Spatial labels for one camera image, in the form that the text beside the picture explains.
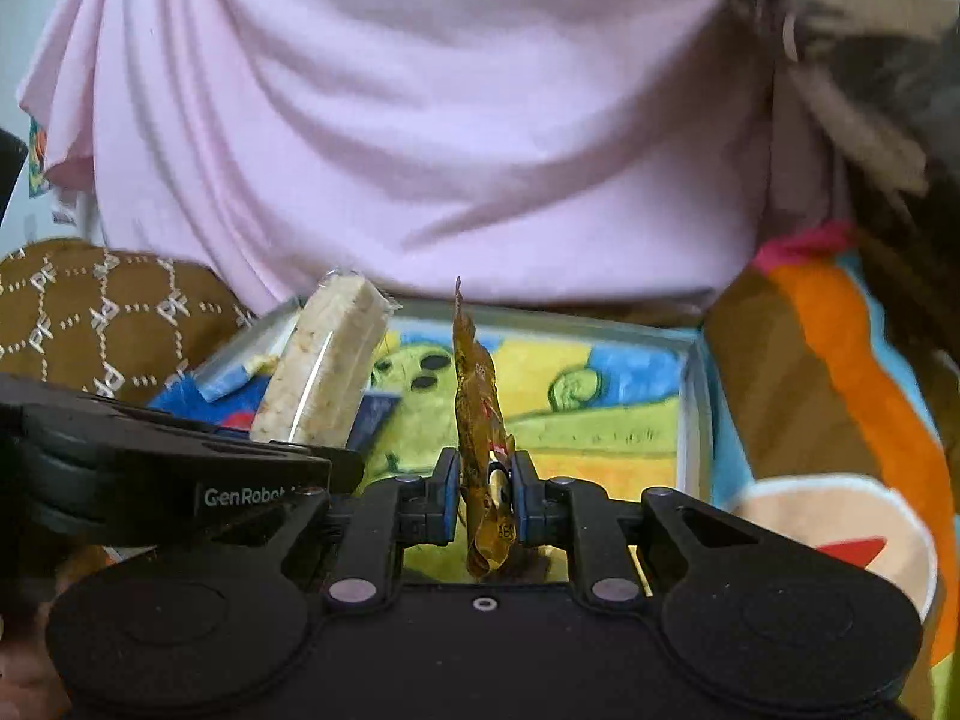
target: patterned pillow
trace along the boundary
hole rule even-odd
[[[149,402],[251,315],[203,266],[56,239],[0,263],[0,372]]]

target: plastic packaging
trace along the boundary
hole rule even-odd
[[[514,439],[507,435],[496,397],[493,359],[477,341],[473,320],[464,313],[460,279],[456,301],[454,410],[463,459],[461,490],[467,506],[467,570],[481,578],[504,565],[517,540],[510,493]]]
[[[960,0],[727,1],[886,196],[960,184]]]
[[[208,403],[237,391],[260,372],[269,372],[280,360],[306,305],[291,298],[266,317],[237,333],[193,374],[200,396]]]
[[[394,309],[363,276],[330,274],[299,315],[251,439],[346,446]]]

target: person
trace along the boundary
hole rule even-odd
[[[258,314],[335,268],[702,308],[759,242],[848,213],[722,0],[62,0],[20,101],[109,245]]]
[[[97,546],[79,546],[67,553],[56,572],[60,594],[83,577],[109,565],[109,556]],[[34,613],[9,614],[0,623],[0,720],[55,720],[70,707],[64,686],[44,645],[44,631],[52,602]]]

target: candy wrapper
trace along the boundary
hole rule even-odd
[[[496,399],[493,360],[478,343],[473,320],[464,313],[460,279],[453,357],[457,367],[454,406],[463,459],[461,493],[467,508],[467,569],[482,578],[506,562],[517,540],[510,491],[514,440],[507,435]]]

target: metal tray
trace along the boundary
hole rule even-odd
[[[483,341],[486,333],[527,336],[536,340],[577,341],[646,347],[674,353],[680,371],[679,424],[675,487],[697,498],[709,493],[712,463],[712,415],[710,414],[707,375],[695,330],[664,330],[622,322],[563,316],[539,311],[500,309],[486,306],[467,308]],[[407,300],[397,311],[392,330],[410,332],[418,327],[450,327],[451,303],[432,300]],[[503,372],[498,370],[498,378]],[[518,444],[517,448],[527,448]]]

